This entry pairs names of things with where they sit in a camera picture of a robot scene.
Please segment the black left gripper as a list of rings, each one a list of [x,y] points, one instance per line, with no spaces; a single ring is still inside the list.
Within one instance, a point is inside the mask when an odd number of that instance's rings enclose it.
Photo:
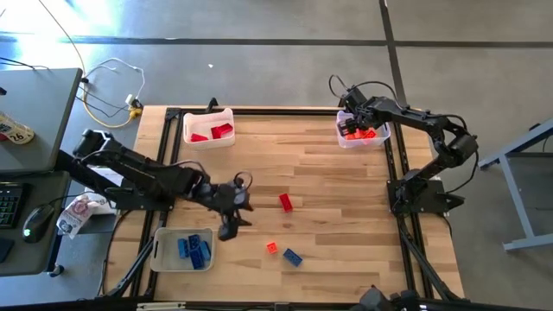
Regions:
[[[227,241],[238,235],[240,226],[252,226],[242,218],[239,210],[253,211],[250,194],[243,180],[232,180],[224,184],[202,186],[202,205],[221,215],[218,239]]]

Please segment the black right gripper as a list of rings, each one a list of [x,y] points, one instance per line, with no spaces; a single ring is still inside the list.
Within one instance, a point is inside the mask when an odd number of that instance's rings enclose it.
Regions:
[[[369,130],[373,128],[377,130],[383,125],[383,121],[377,118],[373,105],[378,102],[378,98],[369,98],[364,102],[359,102],[351,105],[351,111],[354,116],[339,120],[337,129],[341,136],[355,134],[357,130]]]

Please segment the clear plastic bin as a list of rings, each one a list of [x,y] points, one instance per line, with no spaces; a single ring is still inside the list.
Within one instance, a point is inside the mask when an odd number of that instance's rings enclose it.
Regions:
[[[336,132],[338,144],[343,149],[355,149],[363,148],[370,149],[376,148],[383,145],[391,136],[391,130],[388,124],[382,125],[380,128],[375,130],[377,136],[373,139],[358,139],[358,140],[346,140],[346,136],[341,136],[337,129],[337,122],[339,120],[347,119],[353,117],[353,114],[346,113],[344,111],[339,111],[336,115]]]

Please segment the pale grey plastic bin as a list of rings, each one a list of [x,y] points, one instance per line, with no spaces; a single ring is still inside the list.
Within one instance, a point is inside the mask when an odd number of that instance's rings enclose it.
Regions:
[[[194,270],[190,257],[179,258],[177,240],[198,234],[201,241],[207,241],[211,249],[211,260],[205,261],[203,270]],[[152,259],[150,268],[155,272],[201,272],[209,270],[214,262],[215,242],[213,230],[209,228],[160,228],[154,236]]]

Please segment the opaque white plastic bin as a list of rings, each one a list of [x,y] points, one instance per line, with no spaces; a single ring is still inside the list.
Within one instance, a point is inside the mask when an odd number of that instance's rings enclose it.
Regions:
[[[233,134],[225,139],[213,139],[211,128],[214,126],[229,123],[233,126]],[[208,141],[192,143],[191,135],[199,134],[207,136]],[[233,111],[230,108],[225,108],[221,112],[213,112],[208,114],[192,114],[186,113],[184,116],[184,143],[192,150],[205,150],[230,147],[235,143],[235,126]]]

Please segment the crumpled printed paper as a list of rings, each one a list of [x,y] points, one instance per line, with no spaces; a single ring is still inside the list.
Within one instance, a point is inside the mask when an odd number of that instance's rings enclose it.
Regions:
[[[89,220],[100,204],[86,194],[77,196],[60,214],[56,221],[62,235],[75,238],[83,225]]]

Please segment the grey metal stand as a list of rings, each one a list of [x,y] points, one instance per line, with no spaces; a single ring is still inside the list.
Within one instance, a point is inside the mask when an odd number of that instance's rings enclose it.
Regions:
[[[553,141],[553,118],[532,126],[528,132],[478,162],[481,170],[500,166],[524,231],[523,238],[503,244],[505,251],[553,244],[553,232],[541,235],[534,232],[526,209],[536,203],[542,210],[553,212],[553,152],[528,150],[548,139]]]

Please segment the black computer mouse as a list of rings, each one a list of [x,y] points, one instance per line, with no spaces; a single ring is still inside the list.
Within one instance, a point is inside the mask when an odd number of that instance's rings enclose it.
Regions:
[[[38,243],[45,236],[54,208],[50,204],[36,207],[26,218],[22,228],[22,239],[25,243]]]

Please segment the grey desk surface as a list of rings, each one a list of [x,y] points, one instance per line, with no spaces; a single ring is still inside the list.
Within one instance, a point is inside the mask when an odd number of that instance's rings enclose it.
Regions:
[[[67,195],[70,177],[67,172],[53,172],[47,175],[26,176],[15,182],[29,185],[23,195],[23,205],[19,220],[14,228],[0,229],[0,238],[14,242],[7,257],[0,263],[0,277],[25,276],[46,272],[51,262],[51,253],[57,239],[56,220],[62,210]],[[41,205],[49,204],[54,209],[43,237],[36,243],[23,239],[23,225],[31,212]]]
[[[35,137],[22,145],[0,143],[0,174],[54,167],[82,77],[79,68],[0,71],[0,111],[27,125]]]

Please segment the black keyboard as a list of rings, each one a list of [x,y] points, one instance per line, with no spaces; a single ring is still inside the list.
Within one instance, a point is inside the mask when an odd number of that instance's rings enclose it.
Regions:
[[[0,229],[16,227],[27,191],[26,183],[0,182]]]

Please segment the yellowish numbered tag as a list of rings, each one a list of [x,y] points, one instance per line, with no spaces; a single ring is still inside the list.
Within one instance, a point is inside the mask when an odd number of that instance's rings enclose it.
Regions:
[[[0,111],[0,134],[3,134],[15,144],[29,143],[35,137],[32,129],[18,123],[3,111]]]

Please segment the black aluminium table frame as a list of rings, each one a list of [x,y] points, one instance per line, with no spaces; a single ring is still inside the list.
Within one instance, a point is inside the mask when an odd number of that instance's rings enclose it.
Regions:
[[[333,108],[245,108],[235,111],[236,141],[194,151],[178,138],[180,124],[166,106],[150,106],[134,149],[165,162],[195,159],[214,181],[237,172],[252,176],[252,226],[217,242],[205,272],[155,273],[144,268],[132,295],[157,301],[353,302],[369,287],[406,289],[397,223],[388,210],[386,182],[400,173],[397,145],[343,149]],[[288,194],[285,213],[278,196]],[[276,243],[270,254],[266,245]],[[302,258],[295,267],[283,253]]]

